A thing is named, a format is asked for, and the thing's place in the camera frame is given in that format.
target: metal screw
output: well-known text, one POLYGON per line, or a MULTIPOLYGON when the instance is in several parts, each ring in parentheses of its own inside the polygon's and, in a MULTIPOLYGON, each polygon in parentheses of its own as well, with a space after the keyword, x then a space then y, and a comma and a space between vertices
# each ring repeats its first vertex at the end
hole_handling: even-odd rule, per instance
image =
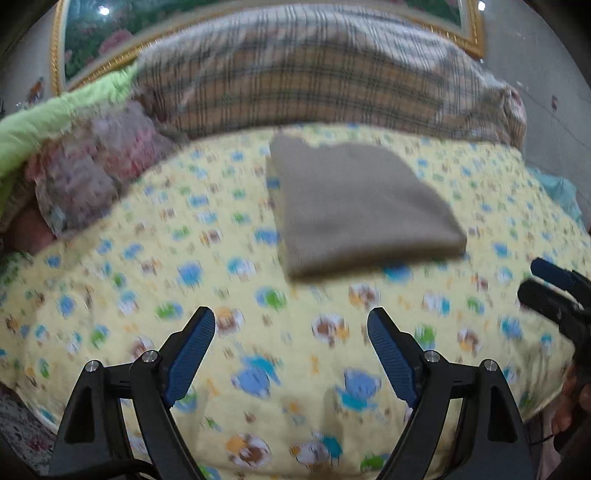
POLYGON ((489 372, 496 372, 496 369, 499 368, 499 365, 494 360, 484 360, 484 368, 486 368, 489 372))
POLYGON ((439 360, 441 360, 441 355, 439 355, 439 353, 437 353, 435 350, 427 350, 425 352, 425 360, 427 362, 436 364, 439 360))
POLYGON ((91 360, 84 366, 84 370, 86 370, 87 372, 93 372, 97 368, 99 368, 99 366, 100 362, 98 360, 91 360))
POLYGON ((158 352, 156 350, 148 350, 142 354, 142 360, 146 363, 154 362, 158 358, 158 352))

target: picture frame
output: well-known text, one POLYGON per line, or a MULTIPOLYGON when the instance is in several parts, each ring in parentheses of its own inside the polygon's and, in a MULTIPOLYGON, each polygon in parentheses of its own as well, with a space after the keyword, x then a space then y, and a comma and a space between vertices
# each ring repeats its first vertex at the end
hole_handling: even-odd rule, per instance
MULTIPOLYGON (((362 5, 408 18, 481 59, 485 48, 478 1, 364 0, 362 5)), ((281 4, 285 0, 60 0, 51 32, 53 93, 74 90, 131 64, 142 49, 198 23, 281 4)))

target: yellow bed sheet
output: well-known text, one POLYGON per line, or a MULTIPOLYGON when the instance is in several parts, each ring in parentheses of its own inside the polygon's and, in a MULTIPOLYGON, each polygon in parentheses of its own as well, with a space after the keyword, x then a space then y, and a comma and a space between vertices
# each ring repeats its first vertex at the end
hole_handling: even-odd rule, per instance
MULTIPOLYGON (((209 478, 376 476, 408 411, 368 340, 383 306, 424 349, 496 359, 524 417, 561 386, 571 344, 520 311, 532 258, 589 275, 589 238, 525 171, 517 150, 357 125, 284 129, 310 144, 379 144, 452 206, 469 240, 459 261, 391 265, 316 284, 286 281, 265 175, 273 129, 195 142, 147 172, 104 220, 7 279, 0 381, 57 429, 90 359, 159 348, 199 305, 217 332, 174 416, 209 478)), ((145 454, 130 403, 136 452, 145 454)), ((459 404, 430 473, 441 472, 459 404)))

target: gold picture frame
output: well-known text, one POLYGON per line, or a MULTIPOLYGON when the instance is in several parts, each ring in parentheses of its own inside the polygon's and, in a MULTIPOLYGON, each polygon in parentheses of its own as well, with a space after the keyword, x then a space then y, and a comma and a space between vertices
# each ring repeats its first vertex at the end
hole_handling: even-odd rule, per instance
MULTIPOLYGON (((220 1, 215 4, 198 7, 193 11, 185 12, 183 15, 177 15, 175 18, 166 19, 163 22, 154 24, 134 34, 122 45, 91 61, 80 72, 77 72, 72 78, 66 80, 64 73, 64 39, 66 33, 66 17, 70 1, 60 0, 57 4, 51 32, 51 87, 55 95, 59 95, 64 91, 74 90, 96 80, 106 73, 131 64, 139 55, 139 52, 152 43, 198 23, 247 8, 261 7, 263 5, 268 7, 286 3, 285 0, 240 0, 220 1)), ((341 0, 334 3, 348 5, 360 4, 359 0, 341 0)), ((363 6, 367 9, 377 9, 389 14, 406 17, 426 29, 452 40, 473 58, 481 59, 485 54, 485 49, 482 17, 478 11, 478 0, 457 0, 457 4, 461 15, 461 26, 446 22, 434 15, 414 10, 400 2, 395 3, 389 0, 363 1, 363 6)))

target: blue gripper pad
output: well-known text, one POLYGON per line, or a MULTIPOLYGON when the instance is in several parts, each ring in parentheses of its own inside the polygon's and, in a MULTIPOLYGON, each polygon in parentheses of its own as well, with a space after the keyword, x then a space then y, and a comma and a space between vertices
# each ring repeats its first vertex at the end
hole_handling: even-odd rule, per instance
POLYGON ((370 312, 368 316, 368 336, 382 367, 384 367, 386 376, 390 380, 394 393, 398 398, 404 400, 410 408, 414 408, 419 401, 414 389, 414 372, 374 312, 370 312))
POLYGON ((167 408, 187 394, 215 331, 213 312, 207 309, 168 371, 168 387, 163 395, 167 408))
POLYGON ((569 271, 563 270, 543 258, 536 258, 530 268, 532 275, 546 280, 561 290, 567 291, 574 286, 574 278, 569 271))

